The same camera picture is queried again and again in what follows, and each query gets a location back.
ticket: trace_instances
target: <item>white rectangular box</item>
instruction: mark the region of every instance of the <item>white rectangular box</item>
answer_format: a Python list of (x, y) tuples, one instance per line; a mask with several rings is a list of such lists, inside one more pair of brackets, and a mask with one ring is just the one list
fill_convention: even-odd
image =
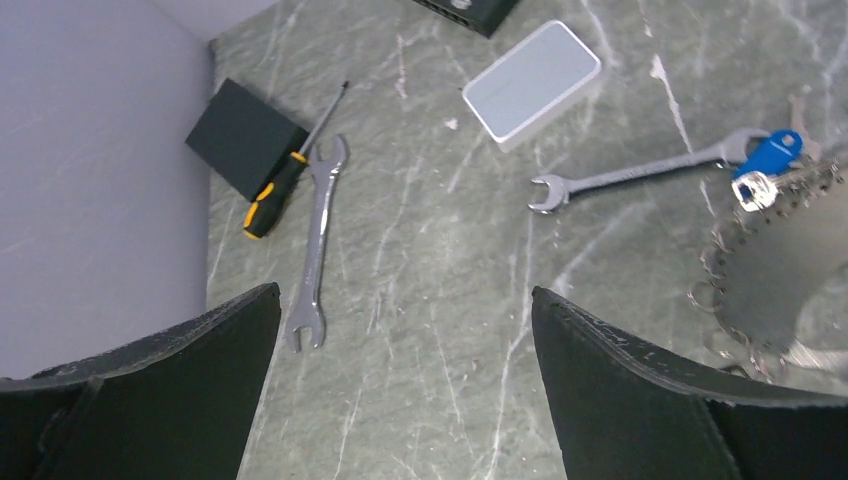
[(508, 152), (583, 98), (601, 60), (559, 20), (551, 20), (462, 89), (462, 98)]

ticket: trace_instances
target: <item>black box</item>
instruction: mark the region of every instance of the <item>black box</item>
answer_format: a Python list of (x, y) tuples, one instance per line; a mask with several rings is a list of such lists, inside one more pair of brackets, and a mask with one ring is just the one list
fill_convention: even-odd
[(490, 38), (519, 0), (412, 0)]
[(307, 136), (301, 126), (227, 79), (186, 144), (252, 202)]

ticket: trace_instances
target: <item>black and yellow screwdriver handle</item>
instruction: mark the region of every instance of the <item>black and yellow screwdriver handle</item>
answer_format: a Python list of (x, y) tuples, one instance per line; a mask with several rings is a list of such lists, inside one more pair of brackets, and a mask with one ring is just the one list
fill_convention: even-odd
[(247, 211), (244, 218), (245, 235), (259, 240), (274, 229), (297, 187), (300, 174), (308, 163), (306, 157), (298, 152), (289, 154), (282, 170), (271, 179)]

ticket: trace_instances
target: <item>combination wrench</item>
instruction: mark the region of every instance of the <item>combination wrench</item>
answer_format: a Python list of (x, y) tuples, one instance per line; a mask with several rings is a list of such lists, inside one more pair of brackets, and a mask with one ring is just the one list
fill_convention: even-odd
[(573, 180), (558, 175), (540, 175), (531, 180), (536, 185), (547, 185), (548, 196), (542, 203), (531, 203), (530, 210), (536, 213), (553, 213), (577, 193), (595, 190), (602, 187), (629, 182), (639, 178), (650, 177), (662, 173), (694, 167), (705, 163), (724, 162), (726, 165), (741, 165), (748, 160), (748, 144), (754, 140), (762, 140), (769, 132), (758, 128), (742, 128), (734, 131), (721, 142), (698, 150), (665, 160), (658, 160), (645, 165), (624, 168), (602, 173), (594, 177)]
[(340, 136), (333, 137), (333, 157), (322, 160), (317, 146), (309, 154), (309, 173), (315, 182), (315, 200), (309, 223), (309, 239), (306, 244), (306, 261), (297, 302), (286, 320), (286, 343), (295, 352), (300, 351), (300, 330), (309, 328), (312, 346), (324, 344), (326, 318), (321, 308), (321, 274), (324, 270), (324, 249), (327, 246), (327, 226), (330, 221), (330, 204), (333, 200), (336, 179), (342, 165), (348, 159), (347, 144)]

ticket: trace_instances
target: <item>blue object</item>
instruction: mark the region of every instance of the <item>blue object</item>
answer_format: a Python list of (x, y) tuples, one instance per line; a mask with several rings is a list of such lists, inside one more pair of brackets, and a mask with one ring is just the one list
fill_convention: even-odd
[(736, 169), (733, 178), (739, 178), (748, 172), (762, 172), (766, 175), (780, 175), (789, 170), (789, 164), (801, 156), (804, 140), (795, 130), (776, 130), (754, 150), (748, 161)]

